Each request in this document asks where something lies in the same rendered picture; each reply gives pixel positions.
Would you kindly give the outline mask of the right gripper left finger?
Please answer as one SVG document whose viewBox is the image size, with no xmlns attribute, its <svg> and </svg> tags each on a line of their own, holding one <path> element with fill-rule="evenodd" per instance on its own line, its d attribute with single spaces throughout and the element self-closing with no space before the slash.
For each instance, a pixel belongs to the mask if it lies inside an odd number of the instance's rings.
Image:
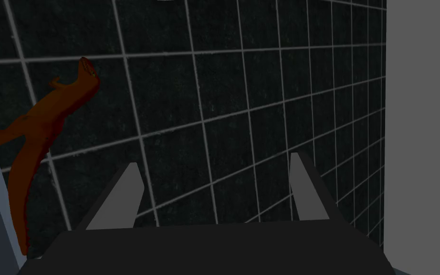
<svg viewBox="0 0 440 275">
<path fill-rule="evenodd" d="M 121 165 L 77 230 L 132 228 L 144 189 L 138 164 L 131 162 Z"/>
</svg>

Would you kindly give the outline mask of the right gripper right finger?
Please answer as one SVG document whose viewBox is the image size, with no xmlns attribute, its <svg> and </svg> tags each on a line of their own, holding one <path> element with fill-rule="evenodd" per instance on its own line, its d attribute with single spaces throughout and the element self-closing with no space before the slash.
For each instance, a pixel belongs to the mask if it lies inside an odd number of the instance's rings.
<svg viewBox="0 0 440 275">
<path fill-rule="evenodd" d="M 344 220 L 314 163 L 303 152 L 290 154 L 289 183 L 299 220 Z"/>
</svg>

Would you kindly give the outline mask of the orange toy dinosaur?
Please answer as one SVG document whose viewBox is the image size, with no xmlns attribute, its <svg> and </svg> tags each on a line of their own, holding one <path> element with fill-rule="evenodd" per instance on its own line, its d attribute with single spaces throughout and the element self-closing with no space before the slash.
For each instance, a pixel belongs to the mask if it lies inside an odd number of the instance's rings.
<svg viewBox="0 0 440 275">
<path fill-rule="evenodd" d="M 100 78 L 92 62 L 81 57 L 76 80 L 68 85 L 56 77 L 49 82 L 53 88 L 28 113 L 16 118 L 0 130 L 0 145 L 21 136 L 25 141 L 15 157 L 8 177 L 10 215 L 20 252 L 28 254 L 28 218 L 26 206 L 34 175 L 63 130 L 65 119 L 89 101 L 100 87 Z"/>
</svg>

